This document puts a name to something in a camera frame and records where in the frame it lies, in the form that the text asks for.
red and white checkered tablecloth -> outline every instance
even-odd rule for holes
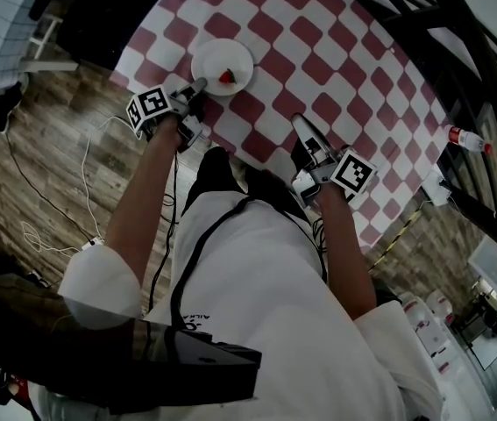
[[[210,137],[286,182],[294,113],[333,146],[352,145],[379,168],[351,201],[361,246],[374,245],[446,145],[445,111],[415,65],[354,0],[160,0],[111,79],[175,90],[192,81],[197,47],[216,38],[244,44],[256,66],[245,90],[208,101]]]

wooden floor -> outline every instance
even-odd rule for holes
[[[111,213],[138,159],[144,141],[117,121],[102,132],[98,127],[112,115],[124,115],[131,94],[108,82],[105,74],[81,66],[75,73],[33,75],[23,102],[11,118],[9,137],[20,167],[60,210],[71,217],[91,237],[96,228],[86,206],[81,177],[82,158],[91,138],[85,173],[89,183],[90,205],[100,231],[105,233]],[[199,140],[179,157],[177,180],[178,211],[185,203],[208,142]],[[172,176],[167,192],[172,193]],[[373,263],[395,234],[422,203],[417,196],[389,232],[367,255]],[[170,217],[169,208],[163,215]],[[460,308],[470,297],[473,282],[466,260],[478,245],[481,235],[448,206],[422,207],[422,217],[393,248],[374,273],[397,290],[411,289],[425,296],[441,288]],[[6,138],[0,134],[0,239],[2,248],[14,254],[21,266],[38,270],[50,283],[58,282],[68,258],[52,251],[38,253],[23,238],[21,222],[31,224],[41,238],[55,248],[80,248],[86,239],[75,226],[31,189],[20,176],[9,154]],[[160,264],[168,224],[161,220],[144,287],[144,302],[151,277]],[[169,284],[167,261],[155,298],[160,298]]]

